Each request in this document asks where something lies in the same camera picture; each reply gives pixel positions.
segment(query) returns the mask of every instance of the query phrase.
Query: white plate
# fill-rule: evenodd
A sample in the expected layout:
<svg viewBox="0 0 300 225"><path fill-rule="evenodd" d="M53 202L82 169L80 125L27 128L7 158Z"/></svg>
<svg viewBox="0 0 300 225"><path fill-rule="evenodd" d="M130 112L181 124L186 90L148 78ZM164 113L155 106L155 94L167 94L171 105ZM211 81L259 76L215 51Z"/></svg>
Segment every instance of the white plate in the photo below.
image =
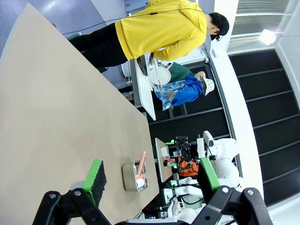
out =
<svg viewBox="0 0 300 225"><path fill-rule="evenodd" d="M171 79L170 71L164 67L157 67L156 69L153 68L150 71L149 76L150 76L151 80L153 81L153 83L155 83L156 85L159 85L159 82L161 85L167 84L167 83L169 83L169 81Z"/></svg>

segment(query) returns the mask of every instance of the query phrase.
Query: yellow hoodie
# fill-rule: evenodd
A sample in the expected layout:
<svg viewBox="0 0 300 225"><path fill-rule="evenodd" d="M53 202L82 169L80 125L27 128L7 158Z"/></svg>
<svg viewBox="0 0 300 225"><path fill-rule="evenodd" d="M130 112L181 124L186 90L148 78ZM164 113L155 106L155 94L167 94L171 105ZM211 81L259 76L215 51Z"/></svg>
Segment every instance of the yellow hoodie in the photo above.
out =
<svg viewBox="0 0 300 225"><path fill-rule="evenodd" d="M128 60L152 52L158 60L178 59L203 44L207 32L204 13L188 0L151 0L145 10L117 21L115 26Z"/></svg>

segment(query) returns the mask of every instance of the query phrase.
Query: gray floor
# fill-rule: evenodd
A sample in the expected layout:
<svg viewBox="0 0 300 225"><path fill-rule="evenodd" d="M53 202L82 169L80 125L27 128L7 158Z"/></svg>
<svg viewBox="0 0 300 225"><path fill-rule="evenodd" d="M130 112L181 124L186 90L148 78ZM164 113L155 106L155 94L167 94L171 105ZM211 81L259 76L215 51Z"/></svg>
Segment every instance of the gray floor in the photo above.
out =
<svg viewBox="0 0 300 225"><path fill-rule="evenodd" d="M0 0L0 55L17 16L23 11L27 2L54 23L61 33L84 29L103 22L90 0ZM89 34L104 26L105 23L81 33ZM117 88L125 86L125 79L121 77L118 67L109 68L103 75Z"/></svg>

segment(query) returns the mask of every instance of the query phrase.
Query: white hat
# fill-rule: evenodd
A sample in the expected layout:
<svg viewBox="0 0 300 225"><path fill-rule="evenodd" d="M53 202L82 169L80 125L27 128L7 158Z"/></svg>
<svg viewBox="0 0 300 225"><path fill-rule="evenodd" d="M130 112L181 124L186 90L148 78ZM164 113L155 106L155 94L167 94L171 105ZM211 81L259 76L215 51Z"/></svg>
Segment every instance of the white hat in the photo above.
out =
<svg viewBox="0 0 300 225"><path fill-rule="evenodd" d="M208 93L210 93L212 90L215 89L215 84L214 84L213 80L211 80L211 79L207 79L205 77L203 79L206 84L205 96L207 96Z"/></svg>

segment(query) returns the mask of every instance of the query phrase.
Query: pink object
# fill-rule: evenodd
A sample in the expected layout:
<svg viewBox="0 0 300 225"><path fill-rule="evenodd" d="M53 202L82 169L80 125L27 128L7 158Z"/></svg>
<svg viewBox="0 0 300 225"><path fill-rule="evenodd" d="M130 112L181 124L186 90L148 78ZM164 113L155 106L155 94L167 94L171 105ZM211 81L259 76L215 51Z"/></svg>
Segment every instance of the pink object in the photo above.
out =
<svg viewBox="0 0 300 225"><path fill-rule="evenodd" d="M139 168L137 169L137 173L136 173L136 176L135 176L136 179L143 178L143 176L141 176L141 173L142 173L143 165L145 163L146 156L147 156L147 152L143 151L142 156L141 156L141 160L140 160L140 164L139 164Z"/></svg>

